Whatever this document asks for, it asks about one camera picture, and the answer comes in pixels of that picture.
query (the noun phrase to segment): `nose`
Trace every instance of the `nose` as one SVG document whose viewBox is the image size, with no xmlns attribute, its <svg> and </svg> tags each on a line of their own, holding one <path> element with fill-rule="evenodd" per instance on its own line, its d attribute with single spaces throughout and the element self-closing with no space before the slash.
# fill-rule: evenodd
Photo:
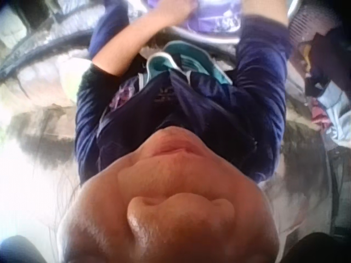
<svg viewBox="0 0 351 263">
<path fill-rule="evenodd" d="M 197 249 L 217 254 L 233 232 L 235 211 L 226 199 L 210 201 L 192 193 L 179 193 L 169 198 L 133 198 L 127 219 L 141 254 L 184 254 Z"/>
</svg>

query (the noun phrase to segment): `hand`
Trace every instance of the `hand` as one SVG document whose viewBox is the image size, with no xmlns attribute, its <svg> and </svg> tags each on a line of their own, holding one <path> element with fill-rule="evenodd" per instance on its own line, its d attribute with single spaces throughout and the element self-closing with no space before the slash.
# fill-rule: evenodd
<svg viewBox="0 0 351 263">
<path fill-rule="evenodd" d="M 160 0 L 154 12 L 166 26 L 175 26 L 184 22 L 197 6 L 197 0 Z"/>
</svg>

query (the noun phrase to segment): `navy blue jacket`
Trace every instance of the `navy blue jacket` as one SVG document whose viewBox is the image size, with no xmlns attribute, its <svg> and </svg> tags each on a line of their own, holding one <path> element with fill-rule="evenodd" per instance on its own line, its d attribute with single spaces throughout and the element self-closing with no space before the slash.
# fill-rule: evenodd
<svg viewBox="0 0 351 263">
<path fill-rule="evenodd" d="M 169 126 L 192 131 L 255 182 L 270 178 L 284 134 L 290 52 L 286 27 L 260 17 L 245 18 L 233 85 L 194 73 L 190 87 L 182 74 L 170 70 L 107 114 L 121 81 L 92 66 L 83 77 L 77 100 L 76 158 L 81 183 Z M 171 99 L 157 99 L 165 89 L 171 89 Z"/>
</svg>

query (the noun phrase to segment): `purple object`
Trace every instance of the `purple object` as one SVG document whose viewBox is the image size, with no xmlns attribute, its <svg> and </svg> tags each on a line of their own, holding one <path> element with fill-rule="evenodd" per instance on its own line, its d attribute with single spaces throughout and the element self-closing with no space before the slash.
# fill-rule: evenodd
<svg viewBox="0 0 351 263">
<path fill-rule="evenodd" d="M 148 0 L 155 7 L 159 0 Z M 240 27 L 240 0 L 199 0 L 197 12 L 183 27 L 202 33 L 235 32 Z"/>
</svg>

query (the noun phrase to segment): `person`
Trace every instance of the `person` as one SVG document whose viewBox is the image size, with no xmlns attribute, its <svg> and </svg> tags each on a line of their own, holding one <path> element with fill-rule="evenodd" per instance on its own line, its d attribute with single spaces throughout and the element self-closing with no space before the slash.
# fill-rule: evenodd
<svg viewBox="0 0 351 263">
<path fill-rule="evenodd" d="M 105 6 L 77 95 L 82 188 L 59 227 L 62 261 L 274 262 L 257 183 L 273 175 L 284 133 L 286 1 L 243 1 L 229 75 L 186 42 L 138 55 L 196 0 L 160 0 L 130 25 L 124 1 Z"/>
</svg>

